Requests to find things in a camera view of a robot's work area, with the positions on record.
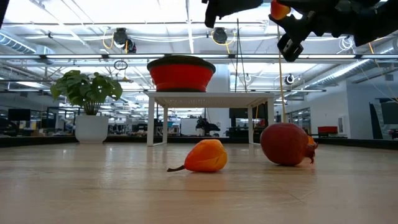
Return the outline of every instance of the ceiling fixture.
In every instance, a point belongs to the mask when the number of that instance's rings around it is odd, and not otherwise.
[[[214,29],[213,40],[217,44],[225,44],[227,39],[228,39],[228,36],[226,35],[224,28],[217,27]]]
[[[294,82],[294,76],[292,74],[289,74],[288,76],[285,77],[285,84],[286,85],[291,85]]]
[[[126,51],[126,54],[135,54],[137,52],[136,43],[129,39],[126,34],[126,28],[117,28],[113,35],[115,46]]]

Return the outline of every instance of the ceiling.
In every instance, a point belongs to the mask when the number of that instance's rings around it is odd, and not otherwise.
[[[238,29],[243,54],[277,54],[278,28],[268,21],[270,4],[235,13],[216,22],[216,27],[224,27],[229,36],[228,49],[225,45],[217,45],[211,38],[212,29],[205,27],[206,4],[197,0],[10,0],[2,30],[14,34],[21,41],[32,45],[43,45],[55,54],[124,54],[112,43],[112,33],[116,28],[125,27],[127,34],[134,41],[138,54],[227,54],[236,52],[237,42],[234,34]],[[368,51],[368,48],[353,46],[351,39],[334,39],[330,36],[310,37],[302,43],[303,54],[351,54]],[[19,54],[15,50],[0,45],[2,54]],[[70,60],[58,62],[73,63]],[[146,60],[135,60],[137,66],[130,66],[119,74],[126,76],[134,83],[123,83],[125,89],[150,88],[149,72]],[[29,73],[34,78],[44,77],[45,68],[26,66],[24,61],[11,61],[14,65]],[[305,72],[316,63],[283,63],[283,76],[292,74],[306,79]],[[325,68],[335,65],[324,64]],[[48,74],[56,79],[63,73],[79,69],[83,73],[109,73],[109,69],[99,64],[91,67],[48,67]],[[234,75],[232,62],[228,62],[230,73]],[[279,77],[279,64],[275,63],[244,63],[248,86],[251,88],[277,88],[275,80]],[[241,66],[238,73],[242,77]],[[123,97],[134,101],[137,93],[124,93]]]

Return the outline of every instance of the wooden floor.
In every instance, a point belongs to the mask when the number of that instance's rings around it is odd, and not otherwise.
[[[219,173],[166,173],[192,146],[0,149],[0,223],[397,223],[398,151],[320,146],[281,167],[230,144]]]

